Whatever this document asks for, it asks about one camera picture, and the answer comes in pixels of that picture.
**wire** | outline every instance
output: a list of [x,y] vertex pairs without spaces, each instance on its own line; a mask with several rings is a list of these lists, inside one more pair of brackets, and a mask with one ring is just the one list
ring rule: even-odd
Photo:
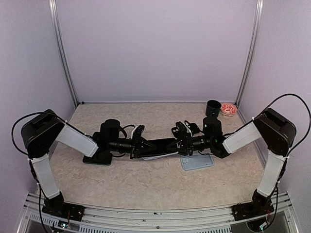
[[12,130],[11,130],[11,139],[12,139],[13,145],[14,145],[14,147],[15,147],[20,153],[22,153],[22,154],[25,154],[25,155],[28,156],[28,154],[27,154],[26,152],[22,151],[22,150],[17,146],[17,144],[16,144],[16,142],[15,142],[15,139],[14,139],[14,129],[15,129],[15,126],[16,126],[20,121],[22,121],[23,119],[28,118],[28,117],[31,117],[31,116],[39,115],[39,114],[52,115],[52,116],[54,116],[54,117],[60,119],[63,123],[65,123],[65,124],[69,125],[70,127],[72,127],[72,128],[73,128],[74,130],[76,130],[77,132],[79,132],[79,133],[81,133],[81,134],[83,134],[83,135],[85,135],[85,136],[87,136],[87,137],[91,137],[90,135],[87,135],[87,134],[81,132],[80,130],[78,130],[77,128],[75,128],[75,127],[72,126],[71,124],[69,124],[67,121],[65,121],[64,119],[62,119],[60,116],[58,116],[58,115],[55,114],[55,113],[47,113],[47,112],[30,113],[30,114],[28,114],[28,115],[25,115],[25,116],[21,117],[21,118],[18,119],[17,121],[15,121],[15,123],[14,123],[13,126],[12,126]]
[[306,134],[304,135],[304,137],[303,137],[298,143],[296,143],[295,146],[293,146],[293,147],[289,150],[289,152],[287,153],[287,155],[289,155],[300,143],[302,143],[302,142],[306,139],[306,137],[308,136],[308,134],[309,134],[309,132],[310,132],[310,128],[311,128],[311,112],[310,112],[310,109],[309,109],[308,105],[306,104],[306,102],[305,102],[300,96],[298,96],[298,95],[296,95],[296,94],[287,93],[287,94],[284,94],[284,95],[281,95],[281,96],[277,97],[277,98],[276,98],[274,101],[272,101],[267,107],[265,107],[264,110],[262,110],[262,112],[258,114],[258,116],[259,116],[260,114],[262,114],[264,111],[266,111],[266,110],[267,110],[272,104],[274,104],[277,100],[279,100],[280,98],[283,98],[283,97],[285,97],[285,96],[294,96],[294,97],[300,99],[301,102],[305,105],[305,107],[306,107],[306,109],[307,109],[307,111],[308,111],[308,114],[309,114],[309,127],[308,127],[308,130],[307,130]]
[[38,183],[38,186],[39,186],[39,215],[40,215],[40,220],[41,220],[41,224],[42,224],[44,231],[46,233],[48,233],[47,229],[44,226],[43,219],[42,219],[42,213],[41,213],[41,194],[43,193],[43,191],[42,191],[41,185],[39,183]]
[[135,125],[127,125],[127,126],[124,126],[123,129],[126,129],[126,128],[128,128],[128,127],[133,127],[133,128],[135,128]]
[[199,153],[200,155],[211,155],[211,153],[203,154],[203,153],[201,153],[199,150],[198,150],[198,153]]
[[122,155],[112,155],[112,157],[114,157],[114,158],[121,158],[121,157],[123,157],[124,155],[125,155],[125,153],[122,154]]

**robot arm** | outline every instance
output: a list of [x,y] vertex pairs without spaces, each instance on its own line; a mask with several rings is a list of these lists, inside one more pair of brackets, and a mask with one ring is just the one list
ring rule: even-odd
[[185,125],[181,122],[176,123],[172,131],[178,129],[179,135],[169,145],[169,149],[173,150],[172,146],[177,144],[180,154],[192,155],[194,150],[210,148],[215,156],[225,158],[249,143],[263,138],[268,146],[268,160],[262,179],[253,194],[253,201],[233,206],[233,212],[236,220],[264,215],[267,211],[272,212],[271,196],[284,173],[284,164],[296,135],[296,127],[271,108],[230,134],[229,137],[222,135],[221,123],[216,118],[204,118],[203,125],[204,136],[192,137],[185,130]]
[[99,147],[91,138],[58,119],[52,110],[45,112],[47,114],[38,115],[26,123],[21,130],[32,174],[40,182],[40,187],[46,196],[42,211],[81,221],[84,207],[64,202],[52,174],[48,152],[54,141],[74,148],[87,157],[92,157]]

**red and white bowl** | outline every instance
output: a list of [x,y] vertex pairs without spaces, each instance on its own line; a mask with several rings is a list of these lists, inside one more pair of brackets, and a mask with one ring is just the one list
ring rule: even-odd
[[222,103],[221,113],[225,117],[231,117],[238,111],[237,107],[232,103]]

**lavender wall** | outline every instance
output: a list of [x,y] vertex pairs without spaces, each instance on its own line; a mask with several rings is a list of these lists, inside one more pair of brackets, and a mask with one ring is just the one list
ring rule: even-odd
[[256,0],[57,1],[80,101],[234,101]]
[[[277,96],[292,92],[311,107],[311,2],[265,1],[258,45],[241,111],[249,120]],[[307,130],[303,105],[290,97],[273,106],[297,127],[296,142]],[[311,136],[295,149],[281,180],[298,215],[302,232],[311,232]],[[260,147],[266,151],[263,142]]]
[[[48,1],[2,0],[0,32],[0,232],[11,233],[27,193],[36,186],[27,157],[11,142],[12,124],[25,114],[48,108],[69,117],[74,108],[57,53]],[[16,137],[22,147],[21,125]]]

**black cable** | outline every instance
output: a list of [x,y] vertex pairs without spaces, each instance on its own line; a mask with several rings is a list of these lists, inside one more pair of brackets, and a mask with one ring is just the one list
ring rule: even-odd
[[52,116],[54,116],[54,117],[57,117],[57,118],[60,119],[62,122],[64,122],[65,124],[67,124],[67,125],[69,125],[70,127],[72,127],[74,130],[76,130],[77,132],[79,132],[79,133],[81,133],[81,134],[83,134],[83,135],[85,135],[85,136],[87,136],[87,137],[91,137],[90,135],[87,135],[87,134],[81,132],[80,130],[78,130],[77,128],[75,128],[74,126],[72,126],[71,124],[69,124],[68,122],[66,122],[64,119],[62,119],[60,116],[58,116],[58,115],[55,114],[55,113],[47,113],[47,112],[30,113],[30,114],[28,114],[28,115],[25,115],[25,116],[21,117],[21,118],[18,119],[17,121],[15,121],[15,123],[14,123],[13,126],[12,126],[12,130],[11,130],[11,139],[12,139],[13,145],[14,145],[14,147],[15,147],[19,152],[21,152],[22,154],[25,154],[25,155],[28,156],[28,154],[27,154],[26,152],[22,151],[22,150],[17,146],[17,144],[16,144],[16,142],[15,142],[15,139],[14,139],[14,129],[15,129],[15,126],[16,126],[20,121],[22,121],[23,119],[28,118],[28,117],[31,117],[31,116],[34,116],[34,115],[39,115],[39,114],[52,115]]
[[308,130],[307,130],[306,134],[304,135],[304,137],[303,137],[298,143],[296,143],[295,146],[293,146],[293,147],[289,150],[289,152],[287,153],[287,155],[289,155],[289,154],[293,151],[293,149],[295,149],[300,143],[302,143],[302,142],[306,139],[306,137],[308,136],[308,134],[309,134],[309,132],[310,132],[310,128],[311,128],[311,112],[310,112],[310,109],[309,109],[308,105],[306,104],[306,102],[305,102],[300,96],[298,96],[298,95],[296,95],[296,94],[287,93],[287,94],[284,94],[284,95],[281,95],[281,96],[277,97],[277,98],[276,98],[274,101],[272,101],[267,107],[265,107],[264,110],[262,110],[262,112],[258,114],[258,116],[259,116],[260,114],[262,114],[264,111],[266,111],[266,110],[267,110],[272,104],[274,104],[277,100],[279,100],[280,98],[283,98],[283,97],[285,97],[285,96],[294,96],[294,97],[300,99],[301,102],[305,105],[305,107],[306,107],[306,109],[307,109],[307,111],[308,111],[308,114],[309,114],[309,127],[308,127]]
[[125,155],[125,153],[124,154],[121,154],[121,155],[112,155],[112,157],[114,157],[114,158],[121,158],[121,157],[123,157]]
[[211,155],[211,153],[203,154],[203,153],[201,153],[199,150],[198,150],[198,153],[199,153],[200,155]]
[[266,229],[268,229],[272,225],[274,219],[276,218],[277,206],[278,206],[278,186],[277,185],[276,185],[275,189],[276,189],[276,208],[274,210],[274,215],[273,215],[271,222],[269,223],[269,225],[266,228],[259,229],[258,231],[253,231],[250,229],[252,232],[263,232],[263,231],[265,231]]
[[127,126],[124,126],[122,129],[126,129],[126,128],[128,128],[128,127],[133,127],[133,128],[135,128],[135,125],[127,125]]
[[48,233],[47,229],[44,226],[43,219],[42,219],[42,213],[41,213],[41,193],[43,191],[42,191],[41,185],[39,183],[38,183],[38,186],[39,186],[39,215],[40,215],[40,220],[41,220],[41,224],[42,224],[42,227],[43,227],[44,231],[46,233]]
[[265,231],[266,229],[268,229],[269,227],[271,227],[271,225],[272,225],[274,219],[276,218],[277,205],[278,205],[278,186],[276,186],[276,209],[275,209],[275,211],[274,211],[274,215],[273,215],[273,218],[272,218],[271,222],[269,223],[269,225],[268,225],[266,228],[263,229],[264,231]]

